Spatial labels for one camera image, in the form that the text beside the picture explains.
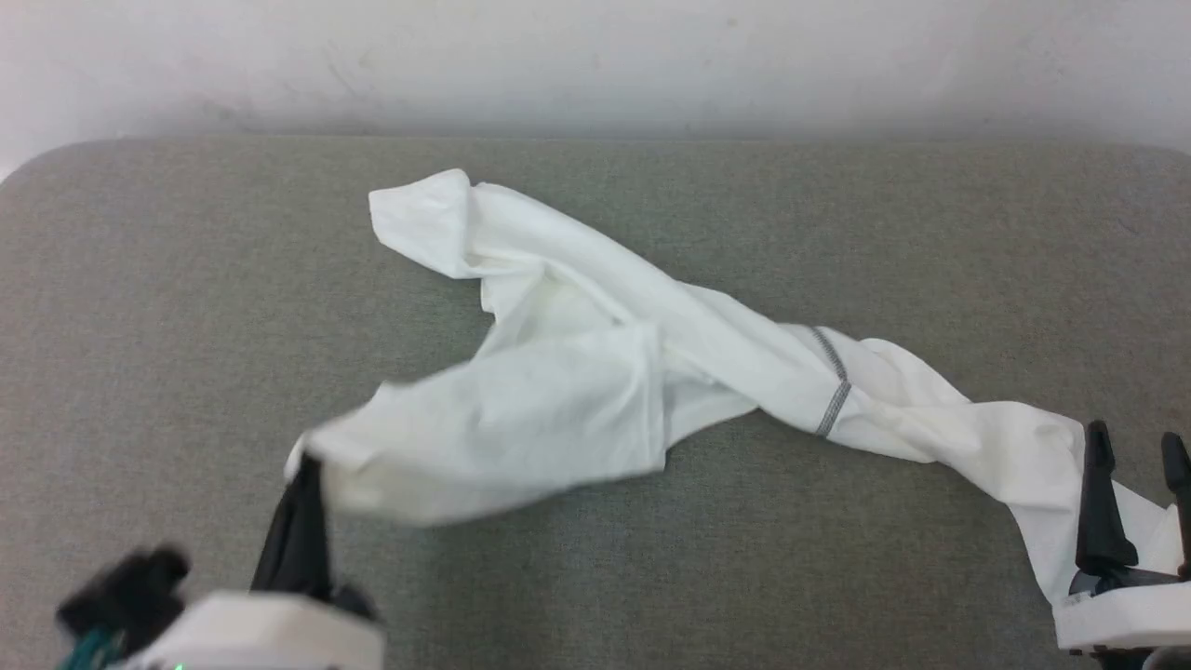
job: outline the gray stitched hem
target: gray stitched hem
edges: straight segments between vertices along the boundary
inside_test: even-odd
[[[848,369],[843,367],[840,352],[835,351],[835,345],[827,339],[827,333],[823,332],[823,328],[812,325],[811,333],[815,334],[815,340],[823,347],[823,353],[827,355],[828,361],[831,362],[831,367],[835,368],[835,376],[840,378],[840,388],[831,396],[831,402],[828,403],[827,412],[823,413],[823,421],[819,421],[819,427],[815,431],[815,434],[819,438],[827,438],[831,428],[835,427],[835,421],[840,418],[840,411],[843,409],[843,403],[848,400],[848,394],[852,393],[852,384],[848,382]]]

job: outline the gray fabric tabletop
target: gray fabric tabletop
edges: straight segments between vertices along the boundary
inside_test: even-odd
[[[137,545],[243,588],[298,436],[463,362],[476,286],[367,194],[449,167],[779,320],[884,338],[977,401],[1103,418],[1161,505],[1191,433],[1191,159],[1096,145],[204,138],[69,146],[0,186],[0,665]],[[389,668],[1093,668],[1006,508],[761,414],[662,475],[494,519],[335,518]]]

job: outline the gray upholstered surface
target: gray upholstered surface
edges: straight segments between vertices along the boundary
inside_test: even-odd
[[[475,286],[382,248],[369,189],[460,165],[782,320],[880,337],[977,400],[1115,430],[1165,502],[1191,433],[1191,161],[1062,145],[123,140],[0,186],[0,664],[138,543],[243,587],[298,434],[464,361]],[[392,668],[1090,668],[1009,513],[942,467],[761,415],[656,477],[434,531],[336,519]]]

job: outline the white wall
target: white wall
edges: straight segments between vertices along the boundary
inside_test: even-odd
[[[0,0],[0,174],[191,132],[1191,150],[1187,0]]]

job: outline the teal cable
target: teal cable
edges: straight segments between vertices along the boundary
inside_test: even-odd
[[[57,670],[102,670],[120,659],[120,635],[94,630],[62,659]]]

